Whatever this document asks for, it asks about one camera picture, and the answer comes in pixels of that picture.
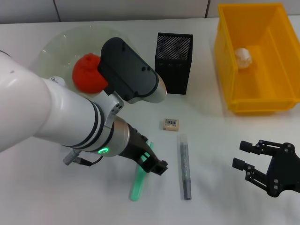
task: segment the eraser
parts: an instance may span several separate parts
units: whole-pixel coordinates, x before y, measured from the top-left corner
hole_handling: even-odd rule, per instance
[[[179,130],[179,120],[164,119],[163,130],[178,131]]]

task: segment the gray marker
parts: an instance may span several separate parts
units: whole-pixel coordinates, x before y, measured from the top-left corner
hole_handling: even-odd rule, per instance
[[[186,135],[180,135],[181,170],[184,199],[192,199],[191,175],[189,173],[188,139]]]

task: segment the transparent bowl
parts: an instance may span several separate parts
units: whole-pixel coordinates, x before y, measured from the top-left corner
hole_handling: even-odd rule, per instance
[[[38,76],[46,79],[59,76],[65,80],[68,89],[85,98],[92,98],[97,94],[80,92],[74,86],[72,80],[73,67],[82,56],[88,53],[101,56],[102,46],[113,37],[122,38],[138,53],[128,37],[121,32],[108,27],[81,26],[54,37],[43,48],[30,69]]]

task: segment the black mesh pen holder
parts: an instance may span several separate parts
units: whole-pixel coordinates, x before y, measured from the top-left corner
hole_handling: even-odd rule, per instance
[[[158,33],[155,71],[169,94],[186,94],[192,53],[193,35]]]

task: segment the green tube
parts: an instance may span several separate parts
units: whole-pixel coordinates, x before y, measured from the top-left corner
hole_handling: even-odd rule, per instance
[[[153,142],[150,143],[150,148],[153,149]],[[138,201],[140,196],[141,196],[141,192],[142,192],[142,188],[143,188],[143,183],[144,183],[144,179],[146,176],[146,172],[139,167],[137,174],[136,174],[136,178],[135,178],[135,183],[133,185],[132,188],[132,192],[131,192],[131,197],[130,199],[132,201]]]

